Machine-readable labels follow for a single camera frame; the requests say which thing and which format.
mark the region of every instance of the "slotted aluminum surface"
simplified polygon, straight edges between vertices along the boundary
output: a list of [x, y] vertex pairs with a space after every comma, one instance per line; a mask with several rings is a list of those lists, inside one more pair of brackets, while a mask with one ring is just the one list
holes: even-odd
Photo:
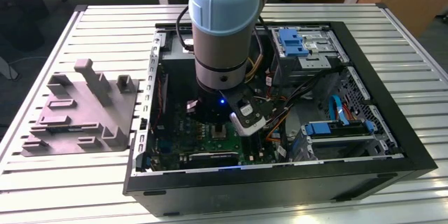
[[[388, 10], [375, 5], [268, 5], [267, 21], [344, 21], [439, 169], [363, 201], [227, 214], [155, 218], [122, 194], [128, 153], [23, 157], [23, 136], [39, 117], [48, 78], [91, 58], [108, 79], [146, 75], [156, 23], [174, 23], [183, 6], [90, 6], [71, 18], [0, 145], [0, 223], [410, 223], [448, 220], [447, 75]], [[135, 115], [140, 114], [136, 106]], [[138, 119], [132, 129], [139, 126]]]

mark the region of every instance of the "motherboard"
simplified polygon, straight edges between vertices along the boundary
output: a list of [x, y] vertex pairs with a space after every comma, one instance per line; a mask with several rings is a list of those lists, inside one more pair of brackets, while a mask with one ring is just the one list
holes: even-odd
[[162, 170], [275, 163], [274, 144], [259, 134], [239, 136], [231, 122], [204, 124], [187, 116], [180, 104], [168, 121], [170, 129], [156, 130]]

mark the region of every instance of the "green circuit board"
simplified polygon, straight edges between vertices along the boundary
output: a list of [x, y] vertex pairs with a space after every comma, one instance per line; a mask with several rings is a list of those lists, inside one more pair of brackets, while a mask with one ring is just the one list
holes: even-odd
[[198, 122], [176, 108], [172, 124], [170, 136], [159, 139], [160, 163], [167, 170], [180, 169], [183, 158], [196, 153], [238, 153], [239, 165], [275, 160], [274, 148], [266, 148], [260, 140], [240, 137], [231, 122], [222, 126], [218, 134], [216, 125]]

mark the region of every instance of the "blue latch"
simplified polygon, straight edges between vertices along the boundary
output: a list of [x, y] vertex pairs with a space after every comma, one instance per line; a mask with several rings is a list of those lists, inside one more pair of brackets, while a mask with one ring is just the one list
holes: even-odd
[[315, 131], [314, 131], [314, 127], [311, 124], [307, 124], [306, 125], [306, 131], [307, 131], [307, 135], [311, 136], [315, 134]]
[[314, 123], [312, 126], [316, 134], [331, 134], [328, 123]]
[[375, 132], [375, 124], [370, 120], [366, 121], [366, 127], [371, 133]]
[[295, 29], [279, 29], [279, 40], [287, 57], [307, 57], [310, 51], [303, 47], [303, 37]]
[[331, 134], [328, 123], [311, 123], [306, 125], [307, 135]]

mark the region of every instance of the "white sticker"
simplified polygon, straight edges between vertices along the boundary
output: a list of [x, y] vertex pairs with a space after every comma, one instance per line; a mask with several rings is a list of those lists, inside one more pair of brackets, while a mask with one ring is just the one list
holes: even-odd
[[272, 78], [267, 76], [267, 85], [271, 87], [272, 86]]
[[278, 152], [283, 157], [287, 157], [287, 150], [279, 145]]

